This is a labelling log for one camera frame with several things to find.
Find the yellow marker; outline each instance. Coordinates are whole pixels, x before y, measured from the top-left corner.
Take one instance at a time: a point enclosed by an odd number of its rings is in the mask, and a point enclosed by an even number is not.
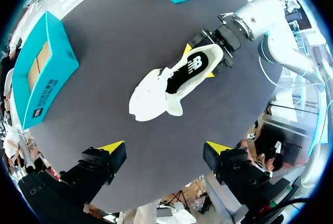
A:
[[[189,44],[186,44],[185,50],[183,55],[185,55],[187,52],[189,52],[192,49],[191,46],[189,46]],[[210,72],[210,74],[207,77],[215,77],[214,74],[212,72]]]
[[[106,150],[109,151],[109,153],[111,154],[120,144],[122,144],[124,141],[120,141],[120,142],[115,142],[103,147],[98,147],[97,149],[99,150]]]
[[[227,146],[223,146],[221,144],[217,144],[214,142],[209,142],[207,141],[207,143],[220,155],[222,151],[225,150],[232,150],[231,147],[227,147]]]

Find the white sneaker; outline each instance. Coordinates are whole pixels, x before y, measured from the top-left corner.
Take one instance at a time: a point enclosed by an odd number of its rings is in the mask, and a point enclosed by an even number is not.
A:
[[[222,61],[223,50],[217,44],[192,49],[171,69],[173,76],[166,88],[166,110],[181,116],[181,99],[194,90]]]
[[[181,99],[194,90],[222,61],[217,44],[192,49],[171,69],[154,69],[136,87],[129,104],[137,121],[149,121],[167,111],[183,115]]]
[[[154,69],[146,75],[133,92],[129,111],[137,121],[149,121],[162,115],[167,109],[165,90],[168,78],[172,76],[169,68]]]

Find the gray round table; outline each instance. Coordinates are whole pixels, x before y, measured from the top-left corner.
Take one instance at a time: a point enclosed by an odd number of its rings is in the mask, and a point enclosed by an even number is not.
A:
[[[258,42],[234,54],[233,68],[206,79],[182,100],[184,115],[149,122],[129,114],[135,87],[152,69],[179,59],[201,28],[220,25],[220,13],[246,0],[85,0],[63,19],[80,67],[31,129],[57,170],[68,170],[90,146],[125,141],[127,160],[92,204],[122,211],[161,198],[209,172],[203,144],[233,147],[274,90],[258,63]],[[264,63],[277,81],[281,66]]]

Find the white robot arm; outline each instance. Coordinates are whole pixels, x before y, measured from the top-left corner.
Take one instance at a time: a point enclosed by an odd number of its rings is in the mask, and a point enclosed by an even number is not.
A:
[[[263,36],[258,46],[263,60],[281,64],[324,89],[316,64],[297,50],[281,1],[254,0],[233,14],[233,22],[251,41]]]

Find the shoe insole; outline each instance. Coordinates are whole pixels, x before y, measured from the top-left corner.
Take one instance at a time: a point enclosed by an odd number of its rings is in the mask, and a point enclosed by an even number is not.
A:
[[[208,66],[208,57],[204,52],[197,52],[187,58],[187,64],[173,73],[168,79],[166,92],[174,94],[189,79],[203,72]]]

